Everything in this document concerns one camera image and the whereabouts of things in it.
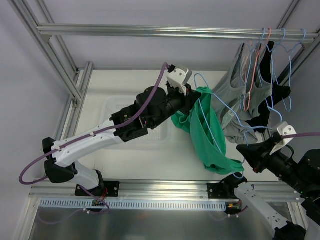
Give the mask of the light blue wire hanger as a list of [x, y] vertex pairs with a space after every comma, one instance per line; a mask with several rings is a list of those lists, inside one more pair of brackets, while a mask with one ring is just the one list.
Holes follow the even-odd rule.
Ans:
[[[201, 73], [195, 73], [193, 76], [193, 80], [194, 80], [194, 84], [197, 89], [198, 89], [198, 87], [197, 87], [196, 76], [200, 76], [203, 79], [203, 81], [205, 82], [206, 87], [209, 88], [208, 82], [206, 81], [204, 76]], [[210, 88], [209, 88], [208, 94], [213, 95], [225, 108], [227, 108], [226, 113], [222, 114], [222, 118], [221, 118], [222, 119], [221, 120], [221, 128], [222, 129], [225, 129], [227, 126], [229, 126], [231, 124], [231, 122], [233, 121], [233, 119], [237, 119], [237, 124], [241, 128], [245, 129], [245, 130], [243, 130], [244, 131], [243, 132], [243, 139], [245, 140], [245, 143], [246, 143], [245, 147], [249, 146], [248, 137], [247, 137], [247, 134], [249, 132], [253, 132], [254, 130], [261, 130], [261, 129], [271, 129], [271, 127], [267, 127], [267, 126], [259, 126], [259, 125], [258, 126], [250, 126], [247, 123], [245, 125], [243, 125], [241, 119], [239, 118], [239, 116], [237, 114], [238, 110], [240, 110], [240, 112], [244, 112], [241, 109], [241, 107], [244, 107], [244, 105], [245, 105], [245, 103], [244, 103], [245, 100], [241, 100], [242, 97], [239, 97], [239, 101], [235, 105], [233, 105], [232, 107], [229, 107], [218, 95], [213, 93], [213, 91]], [[277, 111], [276, 109], [269, 106], [268, 103], [267, 103], [267, 108], [271, 112], [277, 113], [280, 117], [280, 122], [282, 122], [283, 116], [279, 111]]]

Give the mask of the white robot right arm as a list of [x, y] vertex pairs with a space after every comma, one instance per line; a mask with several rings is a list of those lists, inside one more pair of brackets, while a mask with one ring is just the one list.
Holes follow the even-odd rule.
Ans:
[[[237, 175], [222, 180], [222, 194], [227, 199], [240, 200], [253, 211], [269, 230], [274, 240], [318, 240], [320, 238], [320, 151], [307, 151], [299, 162], [280, 150], [273, 150], [280, 142], [272, 137], [265, 142], [238, 145], [236, 149], [255, 173], [270, 171], [280, 181], [253, 183]], [[300, 226], [282, 216], [269, 202], [297, 201], [305, 210], [307, 226]]]

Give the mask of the green tank top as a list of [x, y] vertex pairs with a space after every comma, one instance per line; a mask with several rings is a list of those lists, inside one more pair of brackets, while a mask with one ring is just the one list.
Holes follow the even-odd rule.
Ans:
[[219, 175], [233, 174], [236, 178], [243, 178], [243, 163], [226, 156], [226, 138], [211, 106], [212, 91], [209, 87], [198, 87], [201, 94], [190, 114], [178, 111], [171, 120], [176, 128], [190, 134], [196, 155], [202, 161], [204, 168]]

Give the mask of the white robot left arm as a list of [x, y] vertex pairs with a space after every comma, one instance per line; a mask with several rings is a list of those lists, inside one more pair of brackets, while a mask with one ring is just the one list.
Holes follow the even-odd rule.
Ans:
[[186, 92], [167, 86], [149, 87], [137, 95], [134, 103], [111, 115], [97, 127], [66, 140], [43, 139], [45, 174], [53, 184], [72, 182], [80, 195], [100, 197], [107, 194], [102, 173], [90, 170], [79, 159], [95, 151], [146, 136], [177, 112], [188, 115], [201, 93], [185, 85]]

